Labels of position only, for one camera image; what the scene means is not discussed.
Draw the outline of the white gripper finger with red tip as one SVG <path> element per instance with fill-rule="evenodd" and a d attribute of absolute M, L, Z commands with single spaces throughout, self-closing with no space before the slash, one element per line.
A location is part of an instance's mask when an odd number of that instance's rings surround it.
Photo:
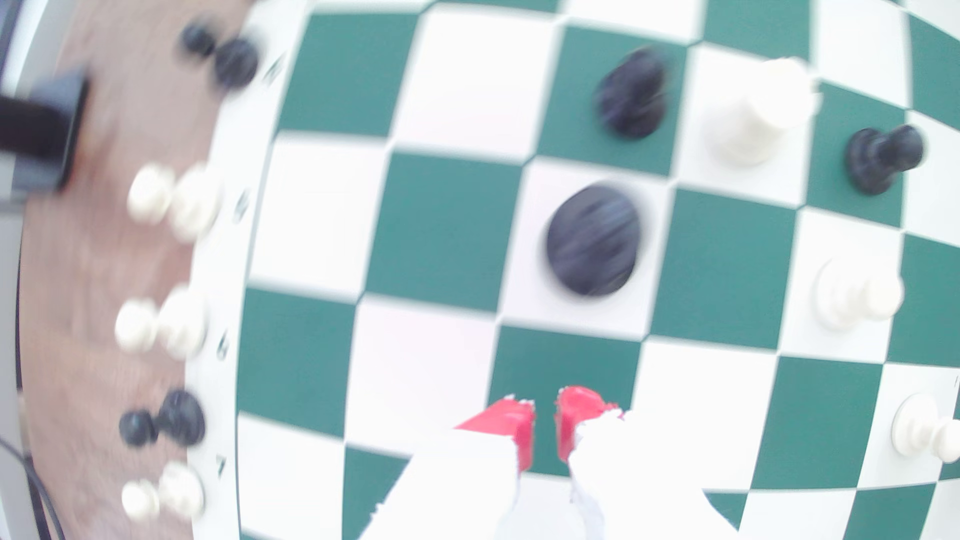
<path fill-rule="evenodd" d="M 558 457 L 587 539 L 737 539 L 737 529 L 644 415 L 570 385 L 557 395 Z"/>
<path fill-rule="evenodd" d="M 536 405 L 507 396 L 423 444 L 360 539 L 494 539 L 533 461 Z"/>

